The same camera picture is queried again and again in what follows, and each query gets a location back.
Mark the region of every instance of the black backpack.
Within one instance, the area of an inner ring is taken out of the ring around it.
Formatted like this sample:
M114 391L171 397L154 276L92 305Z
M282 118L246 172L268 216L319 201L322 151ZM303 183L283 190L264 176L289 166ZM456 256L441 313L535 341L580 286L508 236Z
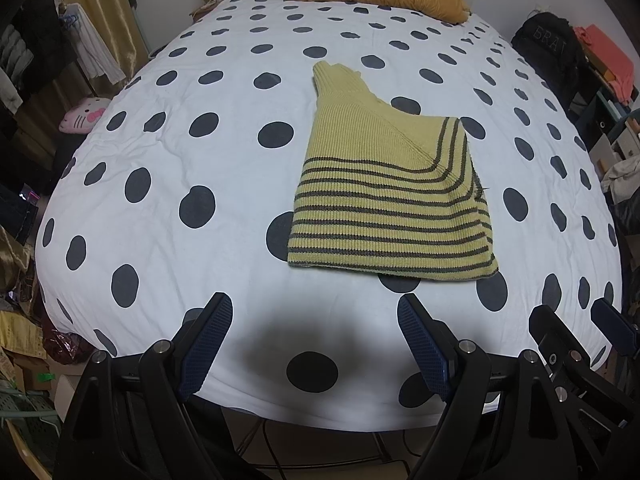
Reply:
M522 24L511 45L546 81L562 108L568 110L578 90L586 57L569 22L540 12Z

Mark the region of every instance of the cardboard box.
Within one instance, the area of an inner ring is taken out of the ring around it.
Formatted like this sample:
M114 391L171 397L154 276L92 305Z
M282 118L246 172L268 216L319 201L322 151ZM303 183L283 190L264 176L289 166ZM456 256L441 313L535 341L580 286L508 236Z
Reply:
M28 390L50 390L54 377L49 365L42 359L14 354L15 383L22 392Z

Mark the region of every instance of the plastic bag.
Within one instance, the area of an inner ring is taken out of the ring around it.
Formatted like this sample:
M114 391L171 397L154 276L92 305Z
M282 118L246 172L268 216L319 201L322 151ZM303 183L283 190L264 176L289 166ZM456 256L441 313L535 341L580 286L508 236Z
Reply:
M62 365L83 363L94 352L94 346L82 336L57 330L46 311L42 313L42 345Z

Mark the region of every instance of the bed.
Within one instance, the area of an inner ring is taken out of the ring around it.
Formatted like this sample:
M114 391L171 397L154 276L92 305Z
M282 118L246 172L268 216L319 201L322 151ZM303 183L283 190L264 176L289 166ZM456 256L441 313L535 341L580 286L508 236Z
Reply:
M486 187L498 274L437 283L287 265L318 60L359 70L407 113L456 116ZM76 151L38 232L47 312L122 356L171 338L216 291L233 322L199 395L297 424L384 431L436 423L396 319L414 292L485 351L535 348L549 304L603 364L593 300L620 308L615 232L558 100L481 17L225 0L112 101ZM495 403L495 396L487 399Z

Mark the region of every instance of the pink plush toy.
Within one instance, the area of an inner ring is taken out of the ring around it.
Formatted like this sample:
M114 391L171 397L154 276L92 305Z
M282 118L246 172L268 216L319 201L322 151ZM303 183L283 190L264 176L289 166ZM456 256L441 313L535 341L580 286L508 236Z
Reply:
M105 97L86 97L80 104L71 108L62 119L58 129L66 134L88 134L109 106L111 99Z

